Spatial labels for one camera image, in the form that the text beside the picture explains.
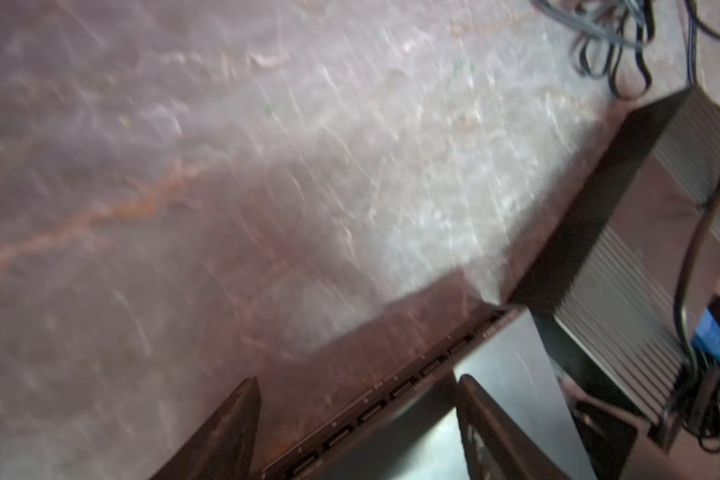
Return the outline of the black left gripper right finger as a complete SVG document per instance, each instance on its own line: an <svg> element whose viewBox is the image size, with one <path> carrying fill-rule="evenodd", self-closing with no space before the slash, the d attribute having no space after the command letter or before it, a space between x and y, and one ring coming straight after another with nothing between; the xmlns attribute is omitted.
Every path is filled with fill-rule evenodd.
<svg viewBox="0 0 720 480"><path fill-rule="evenodd" d="M471 479L567 477L470 375L458 381L456 412Z"/></svg>

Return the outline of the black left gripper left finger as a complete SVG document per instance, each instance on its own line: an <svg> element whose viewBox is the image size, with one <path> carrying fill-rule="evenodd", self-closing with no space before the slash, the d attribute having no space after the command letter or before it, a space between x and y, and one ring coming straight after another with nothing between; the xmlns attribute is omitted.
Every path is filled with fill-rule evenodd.
<svg viewBox="0 0 720 480"><path fill-rule="evenodd" d="M260 411L258 381L247 378L151 479L247 479Z"/></svg>

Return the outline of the black network switch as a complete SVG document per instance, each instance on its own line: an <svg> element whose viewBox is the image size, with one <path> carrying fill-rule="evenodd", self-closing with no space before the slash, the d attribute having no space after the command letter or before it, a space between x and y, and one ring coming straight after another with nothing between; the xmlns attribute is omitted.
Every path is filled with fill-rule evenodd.
<svg viewBox="0 0 720 480"><path fill-rule="evenodd" d="M263 479L471 479L456 391L470 375L566 475L595 475L530 311L483 304L260 470Z"/></svg>
<svg viewBox="0 0 720 480"><path fill-rule="evenodd" d="M669 448L694 329L720 278L720 107L691 87L630 113L509 293L590 395L644 417Z"/></svg>

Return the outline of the black power adapter with cable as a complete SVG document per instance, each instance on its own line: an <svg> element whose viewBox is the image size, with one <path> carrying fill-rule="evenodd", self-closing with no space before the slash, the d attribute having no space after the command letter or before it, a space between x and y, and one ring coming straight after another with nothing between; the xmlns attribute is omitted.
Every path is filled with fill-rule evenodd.
<svg viewBox="0 0 720 480"><path fill-rule="evenodd" d="M571 52L579 75L605 80L620 101L635 101L649 92L653 75L645 51L657 29L652 1L534 1L532 5L576 33ZM620 66L627 52L642 79L639 91L625 92L620 86Z"/></svg>

